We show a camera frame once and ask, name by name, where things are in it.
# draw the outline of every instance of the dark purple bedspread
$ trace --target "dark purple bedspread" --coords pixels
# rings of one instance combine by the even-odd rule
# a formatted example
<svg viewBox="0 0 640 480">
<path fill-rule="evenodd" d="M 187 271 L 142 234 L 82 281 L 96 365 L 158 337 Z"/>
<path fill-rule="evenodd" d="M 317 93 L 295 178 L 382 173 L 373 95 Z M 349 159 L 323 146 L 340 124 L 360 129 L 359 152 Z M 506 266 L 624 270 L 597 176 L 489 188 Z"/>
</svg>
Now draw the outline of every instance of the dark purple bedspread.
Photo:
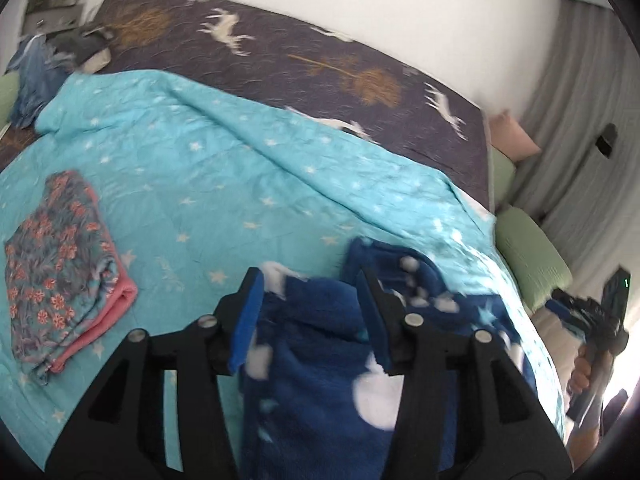
<svg viewBox="0 0 640 480">
<path fill-rule="evenodd" d="M 269 106 L 353 121 L 384 148 L 443 171 L 489 207 L 481 110 L 373 48 L 228 0 L 105 0 L 95 21 L 116 33 L 103 73 L 167 70 Z M 446 96 L 467 140 L 429 106 L 426 84 Z"/>
</svg>

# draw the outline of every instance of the pink pillow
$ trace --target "pink pillow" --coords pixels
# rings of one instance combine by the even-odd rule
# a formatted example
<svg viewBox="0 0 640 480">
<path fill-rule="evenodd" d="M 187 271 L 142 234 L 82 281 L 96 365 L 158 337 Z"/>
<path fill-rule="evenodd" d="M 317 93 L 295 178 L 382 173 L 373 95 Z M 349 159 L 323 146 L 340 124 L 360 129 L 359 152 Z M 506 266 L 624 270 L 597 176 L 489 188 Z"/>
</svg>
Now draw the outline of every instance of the pink pillow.
<svg viewBox="0 0 640 480">
<path fill-rule="evenodd" d="M 522 129 L 508 110 L 489 119 L 491 144 L 508 156 L 512 162 L 520 162 L 528 156 L 540 153 L 540 148 Z"/>
</svg>

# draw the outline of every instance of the metal screw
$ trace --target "metal screw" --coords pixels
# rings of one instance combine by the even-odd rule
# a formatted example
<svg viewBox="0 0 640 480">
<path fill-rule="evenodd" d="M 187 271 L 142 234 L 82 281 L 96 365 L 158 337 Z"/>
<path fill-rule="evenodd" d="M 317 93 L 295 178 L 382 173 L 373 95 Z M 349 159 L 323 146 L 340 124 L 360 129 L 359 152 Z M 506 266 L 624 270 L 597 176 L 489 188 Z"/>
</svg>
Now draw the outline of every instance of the metal screw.
<svg viewBox="0 0 640 480">
<path fill-rule="evenodd" d="M 131 332 L 129 332 L 129 335 L 127 335 L 127 338 L 129 338 L 129 341 L 131 341 L 132 343 L 139 343 L 145 337 L 146 330 L 142 330 L 141 328 L 134 328 Z"/>
<path fill-rule="evenodd" d="M 198 318 L 198 326 L 201 328 L 212 328 L 218 324 L 218 318 L 211 314 L 205 314 Z"/>
<path fill-rule="evenodd" d="M 476 339 L 481 343 L 491 342 L 492 336 L 486 330 L 478 330 L 475 334 Z"/>
<path fill-rule="evenodd" d="M 424 318 L 420 314 L 407 314 L 404 316 L 404 322 L 409 326 L 420 326 L 424 323 Z"/>
</svg>

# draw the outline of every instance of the person's arm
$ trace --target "person's arm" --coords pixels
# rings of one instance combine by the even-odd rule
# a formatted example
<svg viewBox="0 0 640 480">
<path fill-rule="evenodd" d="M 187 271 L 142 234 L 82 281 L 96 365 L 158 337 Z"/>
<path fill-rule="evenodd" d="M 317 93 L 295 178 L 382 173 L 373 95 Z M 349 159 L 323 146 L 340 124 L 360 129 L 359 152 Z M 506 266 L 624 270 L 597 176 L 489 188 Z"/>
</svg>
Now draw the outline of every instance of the person's arm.
<svg viewBox="0 0 640 480">
<path fill-rule="evenodd" d="M 586 346 L 578 349 L 578 357 L 574 361 L 574 371 L 567 383 L 567 392 L 572 395 L 580 394 L 590 385 L 591 365 L 584 358 Z M 609 367 L 613 357 L 607 353 Z M 598 392 L 593 403 L 584 417 L 580 428 L 574 428 L 569 436 L 566 448 L 569 456 L 574 461 L 574 469 L 578 469 L 593 453 L 600 441 L 600 416 L 602 414 L 602 394 Z"/>
</svg>

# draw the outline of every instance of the pillow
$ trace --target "pillow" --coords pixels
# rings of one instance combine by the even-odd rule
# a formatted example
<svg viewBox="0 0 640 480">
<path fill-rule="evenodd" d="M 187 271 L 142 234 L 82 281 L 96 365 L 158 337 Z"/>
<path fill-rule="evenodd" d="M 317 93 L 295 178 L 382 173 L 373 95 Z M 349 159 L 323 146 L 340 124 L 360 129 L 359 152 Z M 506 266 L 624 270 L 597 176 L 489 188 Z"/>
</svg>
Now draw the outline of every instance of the pillow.
<svg viewBox="0 0 640 480">
<path fill-rule="evenodd" d="M 20 76 L 17 72 L 9 72 L 0 76 L 0 128 L 9 122 L 9 115 L 18 98 Z"/>
<path fill-rule="evenodd" d="M 491 144 L 508 156 L 512 162 L 520 162 L 528 156 L 540 153 L 540 148 L 527 135 L 508 110 L 489 119 Z"/>
<path fill-rule="evenodd" d="M 494 185 L 494 203 L 497 208 L 507 196 L 513 177 L 516 174 L 516 167 L 505 154 L 500 150 L 492 148 L 492 184 Z"/>
<path fill-rule="evenodd" d="M 552 290 L 566 288 L 573 280 L 562 256 L 522 209 L 510 207 L 496 217 L 495 246 L 532 313 L 548 300 Z"/>
</svg>

